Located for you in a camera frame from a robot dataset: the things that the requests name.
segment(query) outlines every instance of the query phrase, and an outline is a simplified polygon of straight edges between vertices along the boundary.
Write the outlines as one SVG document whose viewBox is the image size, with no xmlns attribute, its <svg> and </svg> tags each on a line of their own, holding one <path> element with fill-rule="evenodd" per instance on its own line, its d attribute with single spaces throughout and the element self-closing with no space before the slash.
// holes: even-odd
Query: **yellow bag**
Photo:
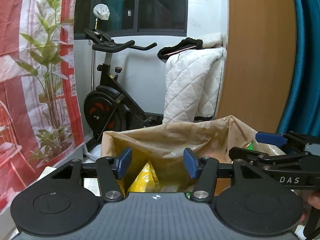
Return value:
<svg viewBox="0 0 320 240">
<path fill-rule="evenodd" d="M 159 189 L 158 177 L 151 162 L 148 161 L 129 187 L 128 192 L 158 192 Z"/>
</svg>

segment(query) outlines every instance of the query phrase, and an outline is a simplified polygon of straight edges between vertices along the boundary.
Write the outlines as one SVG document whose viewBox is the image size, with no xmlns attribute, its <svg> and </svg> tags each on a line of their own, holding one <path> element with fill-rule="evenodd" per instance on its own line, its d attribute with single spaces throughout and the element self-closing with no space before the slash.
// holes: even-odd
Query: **bike resistance knob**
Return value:
<svg viewBox="0 0 320 240">
<path fill-rule="evenodd" d="M 121 71 L 122 71 L 122 68 L 121 67 L 115 67 L 115 72 L 116 73 L 121 73 Z"/>
</svg>

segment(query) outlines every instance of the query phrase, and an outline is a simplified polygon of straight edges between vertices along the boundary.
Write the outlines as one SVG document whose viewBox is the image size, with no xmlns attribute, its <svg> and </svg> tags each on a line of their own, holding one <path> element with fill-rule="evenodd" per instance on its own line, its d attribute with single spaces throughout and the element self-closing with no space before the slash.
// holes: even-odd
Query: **gray plate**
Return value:
<svg viewBox="0 0 320 240">
<path fill-rule="evenodd" d="M 20 233 L 14 240 L 46 237 Z M 183 193 L 130 193 L 118 203 L 103 206 L 97 217 L 80 230 L 50 240 L 261 240 L 244 236 L 222 224 L 209 205 L 189 201 Z M 266 237 L 297 240 L 293 233 Z"/>
</svg>

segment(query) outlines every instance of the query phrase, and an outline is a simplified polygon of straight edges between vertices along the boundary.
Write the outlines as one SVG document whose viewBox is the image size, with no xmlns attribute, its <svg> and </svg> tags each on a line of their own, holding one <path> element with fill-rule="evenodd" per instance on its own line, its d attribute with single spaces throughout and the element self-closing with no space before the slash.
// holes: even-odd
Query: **blue curtain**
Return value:
<svg viewBox="0 0 320 240">
<path fill-rule="evenodd" d="M 297 48 L 289 98 L 278 133 L 320 136 L 320 0 L 294 0 Z"/>
</svg>

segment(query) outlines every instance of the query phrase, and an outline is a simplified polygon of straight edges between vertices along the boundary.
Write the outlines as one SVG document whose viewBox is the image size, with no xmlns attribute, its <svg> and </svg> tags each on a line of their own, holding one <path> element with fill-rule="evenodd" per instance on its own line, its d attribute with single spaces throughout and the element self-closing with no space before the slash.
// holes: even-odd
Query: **white cloth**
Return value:
<svg viewBox="0 0 320 240">
<path fill-rule="evenodd" d="M 107 5 L 99 3 L 93 8 L 93 14 L 99 19 L 107 21 L 109 20 L 110 11 Z"/>
<path fill-rule="evenodd" d="M 166 62 L 163 123 L 193 122 L 195 116 L 215 113 L 226 50 L 220 33 L 201 39 L 204 48 L 215 48 L 183 51 Z"/>
</svg>

